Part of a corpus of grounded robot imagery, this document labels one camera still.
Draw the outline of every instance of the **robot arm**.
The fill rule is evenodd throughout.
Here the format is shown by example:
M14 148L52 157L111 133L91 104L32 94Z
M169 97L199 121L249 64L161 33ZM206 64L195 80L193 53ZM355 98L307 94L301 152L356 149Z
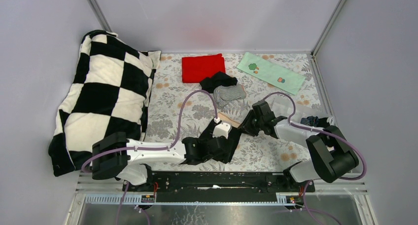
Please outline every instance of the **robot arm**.
M358 166L356 154L344 142L322 133L292 126L299 124L292 122L291 125L287 117L276 117L266 101L259 101L252 107L239 127L240 131L257 136L262 130L266 135L293 141L309 149L309 161L298 162L283 171L288 188L299 187L304 181L319 178L332 183ZM231 128L228 123L220 123L211 131L211 139L187 137L174 146L171 146L171 143L147 143L126 139L125 133L117 132L93 145L93 156L116 148L131 147L135 150L124 150L93 160L93 179L117 177L129 181L132 185L141 185L151 176L149 167L144 165L146 163L197 165L212 158L217 159L216 156L234 150L231 150L228 142ZM317 129L344 137L336 126ZM167 150L152 150L161 147L166 147Z
M311 155L309 161L296 163L284 171L295 184L313 179L332 183L358 166L357 155L344 142L312 130L294 127L293 125L306 126L293 121L290 124L287 117L275 117L264 100L255 103L252 107L240 126L244 133L256 136L262 130L266 135L293 141L309 149ZM320 129L344 138L336 126L311 129Z
M93 179L104 180L120 178L132 185L141 185L150 176L147 163L165 162L175 164L197 165L229 151L228 135L232 126L220 123L214 126L212 139L201 140L187 137L175 145L171 143L150 143L127 139L124 132L116 132L93 145L93 156L108 150L130 147L135 150L124 150L93 160Z

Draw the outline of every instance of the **white plastic bracket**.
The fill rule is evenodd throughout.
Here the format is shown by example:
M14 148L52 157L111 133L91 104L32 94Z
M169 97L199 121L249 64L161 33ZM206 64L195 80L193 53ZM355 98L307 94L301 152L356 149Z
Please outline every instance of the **white plastic bracket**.
M231 131L232 126L229 123L226 122L222 122L221 124L218 124L215 126L215 129L213 129L213 134L212 136L215 137L220 137L220 136L224 136L225 138L228 139L228 135L229 132Z

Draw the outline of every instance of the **pillow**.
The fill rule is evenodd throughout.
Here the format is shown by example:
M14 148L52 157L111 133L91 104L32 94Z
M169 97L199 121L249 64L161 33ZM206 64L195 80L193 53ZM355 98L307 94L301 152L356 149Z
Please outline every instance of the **pillow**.
M92 31L82 40L74 82L58 107L49 145L54 175L81 169L92 145L117 131L143 140L161 51L139 52L117 34Z

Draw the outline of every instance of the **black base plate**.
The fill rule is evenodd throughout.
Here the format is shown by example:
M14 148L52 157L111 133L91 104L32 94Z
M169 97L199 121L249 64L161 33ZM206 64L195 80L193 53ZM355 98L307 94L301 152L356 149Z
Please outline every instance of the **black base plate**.
M287 188L282 173L154 171L149 186L130 185L128 191L152 193L154 183L158 183L157 202L275 202L276 193L300 189ZM314 191L314 184L308 186L307 192Z

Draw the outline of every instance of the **striped cloth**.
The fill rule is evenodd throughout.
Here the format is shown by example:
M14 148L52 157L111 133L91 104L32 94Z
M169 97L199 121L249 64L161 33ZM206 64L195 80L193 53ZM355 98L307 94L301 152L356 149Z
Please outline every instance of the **striped cloth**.
M309 116L306 118L301 119L301 124L311 126L311 127L317 127L319 123L319 118L314 116Z
M215 98L216 104L219 108L227 105L231 100L234 99L243 99L247 96L244 91L244 86L218 86L213 91L213 96Z

